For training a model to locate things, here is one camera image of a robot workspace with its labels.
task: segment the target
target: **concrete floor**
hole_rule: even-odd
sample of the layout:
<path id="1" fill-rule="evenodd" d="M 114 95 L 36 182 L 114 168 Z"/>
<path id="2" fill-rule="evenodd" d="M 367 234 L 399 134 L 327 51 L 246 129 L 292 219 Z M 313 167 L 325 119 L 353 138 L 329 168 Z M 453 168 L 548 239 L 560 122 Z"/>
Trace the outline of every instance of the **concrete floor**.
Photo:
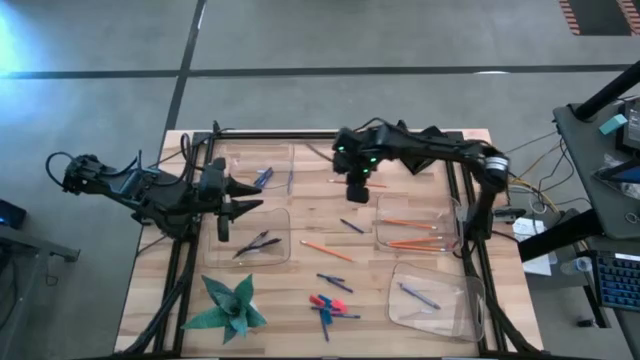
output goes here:
<path id="1" fill-rule="evenodd" d="M 0 72 L 178 69 L 195 0 L 10 0 L 0 2 Z M 313 66 L 580 65 L 632 63 L 640 37 L 571 35 L 555 0 L 209 0 L 192 68 Z M 190 79 L 177 129 L 336 128 L 374 116 L 412 127 L 488 128 L 507 150 L 553 131 L 551 110 L 581 101 L 616 73 Z M 26 231 L 82 249 L 52 260 L 56 287 L 40 288 L 24 339 L 25 359 L 109 354 L 140 227 L 102 197 L 63 194 L 44 172 L 58 150 L 125 164 L 160 149 L 176 81 L 0 80 L 0 198 L 29 211 Z M 523 171 L 558 137 L 512 155 Z M 529 175 L 551 171 L 556 156 Z M 64 164 L 56 163 L 60 173 Z M 568 174 L 560 167 L 556 179 Z M 579 179 L 553 189 L 583 196 Z M 584 210 L 577 202 L 569 206 Z M 614 321 L 572 326 L 584 296 L 532 290 L 545 348 L 559 355 L 631 358 Z M 567 313 L 567 303 L 582 304 Z"/>

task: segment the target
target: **clear plastic container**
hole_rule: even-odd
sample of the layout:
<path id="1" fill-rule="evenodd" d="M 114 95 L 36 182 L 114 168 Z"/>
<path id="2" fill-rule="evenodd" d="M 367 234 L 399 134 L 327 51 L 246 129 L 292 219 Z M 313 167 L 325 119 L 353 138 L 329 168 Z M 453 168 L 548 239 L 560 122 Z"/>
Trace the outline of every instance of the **clear plastic container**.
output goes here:
<path id="1" fill-rule="evenodd" d="M 216 147 L 215 156 L 224 157 L 229 175 L 243 184 L 253 185 L 264 171 L 273 170 L 261 194 L 241 199 L 286 197 L 293 190 L 294 147 L 291 143 L 229 140 Z"/>
<path id="2" fill-rule="evenodd" d="M 436 303 L 436 309 L 399 283 Z M 389 285 L 388 316 L 394 323 L 464 341 L 484 336 L 485 290 L 480 279 L 399 263 Z"/>
<path id="3" fill-rule="evenodd" d="M 204 252 L 204 265 L 211 268 L 233 268 L 247 266 L 277 265 L 286 262 L 291 256 L 291 224 L 289 212 L 279 208 L 271 211 L 251 211 L 229 224 L 229 242 L 218 241 L 218 228 L 214 216 L 204 219 L 203 238 L 207 239 Z M 261 232 L 268 233 L 264 243 L 273 238 L 280 242 L 251 250 L 238 257 L 238 250 L 247 246 Z"/>
<path id="4" fill-rule="evenodd" d="M 383 194 L 378 197 L 374 222 L 376 247 L 381 251 L 431 254 L 458 250 L 465 216 L 466 211 L 448 196 Z"/>

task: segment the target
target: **table leg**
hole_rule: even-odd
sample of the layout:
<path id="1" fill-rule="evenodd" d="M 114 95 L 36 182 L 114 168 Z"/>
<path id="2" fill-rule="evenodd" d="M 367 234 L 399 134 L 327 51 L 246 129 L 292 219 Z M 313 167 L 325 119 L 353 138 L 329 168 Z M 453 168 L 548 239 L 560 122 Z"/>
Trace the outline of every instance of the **table leg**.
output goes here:
<path id="1" fill-rule="evenodd" d="M 600 220 L 593 209 L 563 221 L 549 230 L 518 244 L 522 262 L 571 245 L 587 236 L 602 234 Z"/>

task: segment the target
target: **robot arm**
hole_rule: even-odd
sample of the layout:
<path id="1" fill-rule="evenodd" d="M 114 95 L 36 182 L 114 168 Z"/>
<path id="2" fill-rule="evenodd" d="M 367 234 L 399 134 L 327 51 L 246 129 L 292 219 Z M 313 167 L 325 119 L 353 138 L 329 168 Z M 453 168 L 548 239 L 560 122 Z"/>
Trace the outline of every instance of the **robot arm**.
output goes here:
<path id="1" fill-rule="evenodd" d="M 430 158 L 464 164 L 481 189 L 478 202 L 469 209 L 465 236 L 490 238 L 491 207 L 496 194 L 507 187 L 509 159 L 487 142 L 412 134 L 402 123 L 384 122 L 362 131 L 340 129 L 332 149 L 334 172 L 347 175 L 347 200 L 359 203 L 369 201 L 366 181 L 383 160 L 406 164 Z"/>
<path id="2" fill-rule="evenodd" d="M 215 159 L 202 168 L 200 182 L 191 184 L 183 176 L 142 168 L 140 154 L 121 171 L 101 163 L 95 155 L 81 155 L 67 166 L 62 187 L 76 195 L 100 194 L 117 201 L 134 210 L 134 220 L 142 224 L 151 219 L 176 240 L 196 238 L 197 215 L 213 213 L 218 216 L 218 239 L 227 242 L 229 221 L 259 206 L 262 200 L 227 202 L 226 195 L 235 198 L 259 194 L 261 190 L 225 177 L 225 167 L 225 159 Z"/>

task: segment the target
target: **pencil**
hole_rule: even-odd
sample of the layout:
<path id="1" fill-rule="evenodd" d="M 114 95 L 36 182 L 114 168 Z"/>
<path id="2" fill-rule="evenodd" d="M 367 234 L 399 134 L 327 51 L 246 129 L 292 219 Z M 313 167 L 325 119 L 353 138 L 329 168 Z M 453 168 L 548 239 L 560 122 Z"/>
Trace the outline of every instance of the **pencil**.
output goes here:
<path id="1" fill-rule="evenodd" d="M 387 243 L 387 246 L 392 248 L 407 249 L 407 250 L 437 251 L 437 252 L 447 251 L 447 249 L 445 248 L 439 248 L 435 246 L 412 246 L 412 245 L 398 245 L 393 243 Z"/>
<path id="2" fill-rule="evenodd" d="M 327 182 L 333 183 L 333 184 L 346 184 L 347 182 L 344 180 L 333 180 L 333 179 L 329 179 L 327 180 Z M 366 186 L 370 186 L 370 187 L 381 187 L 381 188 L 387 188 L 387 185 L 382 185 L 382 184 L 376 184 L 376 183 L 371 183 L 371 182 L 367 182 Z"/>
<path id="3" fill-rule="evenodd" d="M 437 229 L 437 227 L 433 226 L 433 225 L 423 225 L 423 224 L 418 224 L 418 223 L 415 223 L 415 222 L 404 221 L 404 220 L 382 219 L 382 222 L 386 222 L 386 223 L 389 223 L 389 224 L 396 224 L 396 225 L 415 226 L 415 227 L 422 228 L 422 229 L 430 229 L 430 230 L 436 230 Z"/>
<path id="4" fill-rule="evenodd" d="M 442 236 L 431 236 L 426 238 L 415 238 L 415 239 L 407 239 L 407 240 L 396 240 L 396 241 L 389 241 L 389 243 L 395 244 L 395 245 L 407 245 L 410 243 L 433 242 L 438 240 L 442 240 Z"/>
<path id="5" fill-rule="evenodd" d="M 342 255 L 342 254 L 340 254 L 340 253 L 338 253 L 338 252 L 335 252 L 335 251 L 333 251 L 333 250 L 329 250 L 329 249 L 327 249 L 327 248 L 326 248 L 326 247 L 324 247 L 324 246 L 316 245 L 316 244 L 313 244 L 313 243 L 310 243 L 310 242 L 306 242 L 306 241 L 304 241 L 304 240 L 300 240 L 300 243 L 301 243 L 302 245 L 307 245 L 307 246 L 309 246 L 309 247 L 312 247 L 312 248 L 314 248 L 314 249 L 316 249 L 316 250 L 320 250 L 320 251 L 325 252 L 325 253 L 327 253 L 327 254 L 330 254 L 330 255 L 333 255 L 333 256 L 337 256 L 337 257 L 339 257 L 339 258 L 341 258 L 341 259 L 344 259 L 344 260 L 347 260 L 347 261 L 353 261 L 353 259 L 352 259 L 352 258 L 350 258 L 350 257 L 348 257 L 348 256 L 346 256 L 346 255 Z"/>

